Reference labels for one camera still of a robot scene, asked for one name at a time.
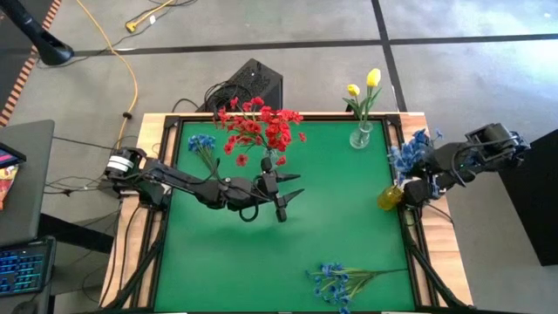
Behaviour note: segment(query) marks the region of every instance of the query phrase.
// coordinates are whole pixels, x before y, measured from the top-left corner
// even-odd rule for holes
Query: green table surface
[[[287,149],[280,172],[300,179],[280,183],[280,193],[305,191],[288,206],[279,223],[266,204],[254,222],[237,213],[212,210],[192,195],[175,191],[160,269],[156,311],[337,311],[314,296],[304,271],[319,263],[339,262],[367,270],[407,269],[396,211],[378,208],[376,198],[391,184],[384,131],[374,122],[371,143],[362,150],[349,144],[356,122],[303,122],[305,132]],[[221,177],[253,178],[261,172],[263,149],[248,151],[246,167],[237,167],[222,146],[227,134],[211,123],[186,123],[177,167],[200,178],[209,171],[187,150],[198,133],[217,138]],[[250,217],[253,209],[246,209]],[[377,277],[357,295],[352,311],[405,311],[414,308],[408,271]]]

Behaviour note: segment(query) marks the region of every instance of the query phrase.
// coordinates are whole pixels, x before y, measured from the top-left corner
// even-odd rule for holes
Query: yellow tulip
[[[360,93],[360,88],[354,84],[347,85],[347,92],[349,92],[350,96],[356,97]]]
[[[382,73],[379,69],[374,69],[368,73],[366,77],[366,84],[370,87],[378,86],[380,79],[382,78]]]

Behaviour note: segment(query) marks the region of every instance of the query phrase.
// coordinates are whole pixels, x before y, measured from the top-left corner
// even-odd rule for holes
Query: keyboard
[[[0,249],[0,297],[43,290],[51,251],[51,240]]]

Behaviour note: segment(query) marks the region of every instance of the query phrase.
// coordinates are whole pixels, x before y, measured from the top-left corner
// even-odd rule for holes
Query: yellow vase
[[[403,198],[403,190],[398,186],[385,188],[378,196],[378,207],[383,210],[392,210]]]

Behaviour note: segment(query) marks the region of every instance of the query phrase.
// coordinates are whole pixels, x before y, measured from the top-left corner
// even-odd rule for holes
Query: yellow cable
[[[135,74],[133,74],[133,70],[132,67],[130,66],[130,64],[128,64],[128,62],[122,58],[122,56],[120,56],[113,48],[112,48],[112,44],[111,41],[108,39],[108,37],[106,36],[105,32],[103,31],[103,28],[99,25],[99,23],[97,23],[97,20],[95,20],[95,17],[93,17],[93,15],[89,12],[89,10],[81,3],[81,1],[76,0],[79,4],[79,6],[85,11],[85,13],[87,14],[87,16],[95,23],[95,26],[97,26],[97,28],[99,29],[99,31],[101,32],[101,34],[103,35],[103,38],[105,38],[105,41],[108,45],[108,47],[111,49],[112,54],[114,54],[116,57],[118,57],[120,60],[122,60],[122,62],[124,62],[124,64],[126,65],[126,67],[128,68],[128,71],[130,72],[130,74],[132,75],[132,79],[133,79],[133,99],[132,99],[132,104],[130,105],[130,107],[128,108],[128,110],[126,111],[127,113],[131,113],[132,109],[136,106],[136,103],[138,102],[138,81],[136,80],[136,76]],[[119,137],[118,140],[122,139],[122,135],[124,133],[124,128],[126,127],[126,122],[127,122],[128,118],[124,118],[124,121],[122,122],[122,126],[120,127],[120,133],[119,133]],[[118,142],[116,148],[120,148],[120,141]]]
[[[134,21],[134,22],[128,22],[126,23],[126,29],[129,32],[135,32],[136,31],[136,26],[143,22],[146,18],[148,18],[150,15],[152,15],[153,13],[157,12],[158,10],[163,9],[164,7],[166,7],[169,3],[171,3],[172,1],[175,0],[168,0],[167,2],[163,3],[162,5],[158,6],[157,8],[150,10],[149,12],[147,12],[146,14],[144,14],[143,17],[141,17],[139,20]]]

